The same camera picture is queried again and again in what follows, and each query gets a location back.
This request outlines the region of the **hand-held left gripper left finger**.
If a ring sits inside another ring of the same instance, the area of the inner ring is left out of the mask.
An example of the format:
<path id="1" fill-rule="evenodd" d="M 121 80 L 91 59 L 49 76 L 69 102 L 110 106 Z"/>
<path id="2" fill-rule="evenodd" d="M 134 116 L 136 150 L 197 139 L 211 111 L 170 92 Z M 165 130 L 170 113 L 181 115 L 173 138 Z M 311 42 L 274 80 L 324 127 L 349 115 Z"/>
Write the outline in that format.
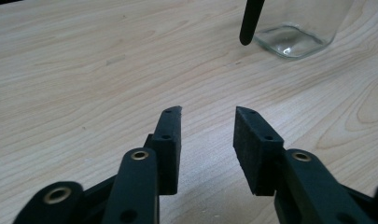
<path id="1" fill-rule="evenodd" d="M 164 109 L 154 133 L 147 136 L 144 144 L 144 147 L 154 150 L 157 156 L 160 195 L 177 194 L 181 154 L 181 111 L 180 105 Z"/>

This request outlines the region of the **clear glass jar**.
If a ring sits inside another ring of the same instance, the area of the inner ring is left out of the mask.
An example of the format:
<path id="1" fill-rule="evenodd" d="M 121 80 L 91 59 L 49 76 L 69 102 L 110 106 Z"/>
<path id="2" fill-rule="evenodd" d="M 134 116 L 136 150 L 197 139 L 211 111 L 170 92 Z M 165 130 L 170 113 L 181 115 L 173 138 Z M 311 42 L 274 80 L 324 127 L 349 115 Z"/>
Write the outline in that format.
<path id="1" fill-rule="evenodd" d="M 326 48 L 354 0 L 265 0 L 254 40 L 276 55 L 301 59 Z"/>

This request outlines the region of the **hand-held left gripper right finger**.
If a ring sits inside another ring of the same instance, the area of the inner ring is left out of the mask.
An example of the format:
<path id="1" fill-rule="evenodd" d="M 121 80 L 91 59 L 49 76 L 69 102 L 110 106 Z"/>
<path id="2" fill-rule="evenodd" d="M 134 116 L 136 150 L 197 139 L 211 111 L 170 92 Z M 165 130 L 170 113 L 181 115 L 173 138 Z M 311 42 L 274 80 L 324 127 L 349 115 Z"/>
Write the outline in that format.
<path id="1" fill-rule="evenodd" d="M 274 195 L 279 178 L 275 163 L 284 152 L 283 144 L 283 138 L 259 112 L 236 107 L 233 147 L 254 195 Z"/>

